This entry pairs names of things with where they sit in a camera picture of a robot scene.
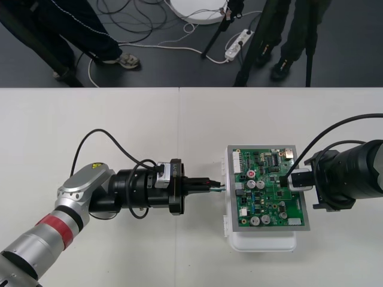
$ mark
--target shoe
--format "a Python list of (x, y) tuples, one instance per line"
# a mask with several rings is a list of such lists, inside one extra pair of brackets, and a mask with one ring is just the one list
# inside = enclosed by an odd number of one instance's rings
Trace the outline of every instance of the shoe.
[(293, 63), (293, 61), (281, 58), (271, 71), (271, 79), (273, 81), (283, 81), (286, 79)]
[(256, 66), (262, 68), (267, 62), (271, 60), (271, 51), (274, 49), (274, 46), (270, 44), (262, 44), (260, 48), (260, 53), (256, 58)]
[(132, 54), (122, 53), (120, 57), (111, 61), (102, 61), (105, 64), (120, 64), (125, 69), (135, 69), (139, 66), (139, 59)]

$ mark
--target metal bracket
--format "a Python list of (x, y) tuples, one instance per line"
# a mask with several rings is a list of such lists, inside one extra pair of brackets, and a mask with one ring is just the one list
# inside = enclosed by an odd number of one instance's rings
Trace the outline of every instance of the metal bracket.
[(157, 173), (157, 181), (154, 184), (156, 188), (168, 188), (170, 184), (171, 165), (170, 163), (158, 163), (157, 165), (160, 166), (162, 164), (164, 165), (164, 169), (163, 172)]

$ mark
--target tabletop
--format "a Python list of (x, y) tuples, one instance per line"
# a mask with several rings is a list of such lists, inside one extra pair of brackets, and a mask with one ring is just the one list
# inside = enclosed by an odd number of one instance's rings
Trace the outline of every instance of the tabletop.
[[(380, 112), (383, 89), (119, 88), (0, 90), (1, 248), (49, 213), (74, 152), (91, 129), (109, 131), (137, 158), (181, 158), (187, 176), (220, 180), (228, 145), (296, 145), (326, 127)], [(382, 138), (379, 120), (340, 127), (308, 157), (344, 139)], [(339, 150), (350, 146), (340, 146)], [(104, 135), (85, 143), (78, 167), (133, 167)], [(185, 214), (152, 209), (143, 221), (123, 210), (91, 220), (41, 279), (43, 286), (378, 286), (382, 199), (338, 213), (313, 210), (294, 252), (243, 254), (223, 237), (223, 194), (186, 198)]]

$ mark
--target metal frame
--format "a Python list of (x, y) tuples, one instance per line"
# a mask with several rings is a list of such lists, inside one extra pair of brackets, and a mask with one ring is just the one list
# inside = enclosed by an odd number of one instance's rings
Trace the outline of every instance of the metal frame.
[(310, 224), (307, 214), (306, 201), (304, 192), (299, 192), (301, 209), (303, 212), (303, 219), (305, 220), (305, 226), (271, 226), (271, 227), (240, 227), (238, 225), (238, 211), (237, 211), (237, 198), (235, 195), (235, 175), (233, 168), (233, 149), (283, 149), (291, 148), (294, 154), (294, 160), (297, 158), (297, 152), (295, 145), (229, 145), (227, 147), (227, 159), (228, 159), (228, 173), (230, 184), (230, 205), (232, 208), (232, 224), (233, 232), (244, 231), (309, 231)]

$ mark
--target green circuit board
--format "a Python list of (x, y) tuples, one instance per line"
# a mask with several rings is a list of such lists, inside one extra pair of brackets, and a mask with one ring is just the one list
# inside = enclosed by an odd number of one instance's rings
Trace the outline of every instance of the green circuit board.
[(294, 163), (292, 150), (234, 149), (233, 152), (239, 156), (241, 168), (235, 174), (239, 226), (305, 226), (299, 192), (281, 188), (279, 184), (279, 177)]

